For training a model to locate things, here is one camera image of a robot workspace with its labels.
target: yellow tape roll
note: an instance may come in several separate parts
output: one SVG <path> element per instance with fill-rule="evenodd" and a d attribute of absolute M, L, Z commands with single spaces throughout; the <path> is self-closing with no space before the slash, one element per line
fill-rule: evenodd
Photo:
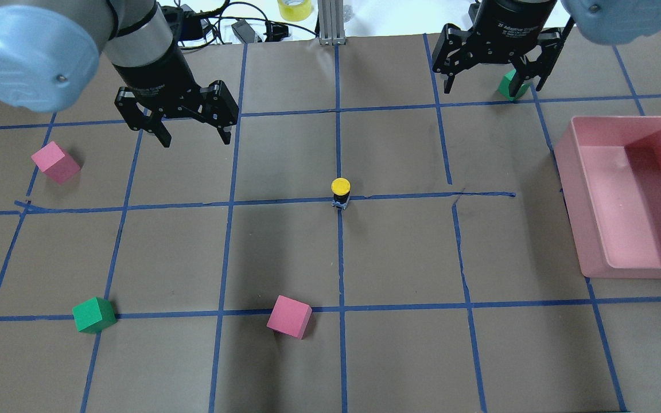
<path fill-rule="evenodd" d="M 280 7 L 280 15 L 286 21 L 301 21 L 308 18 L 313 11 L 310 0 L 277 0 Z"/>

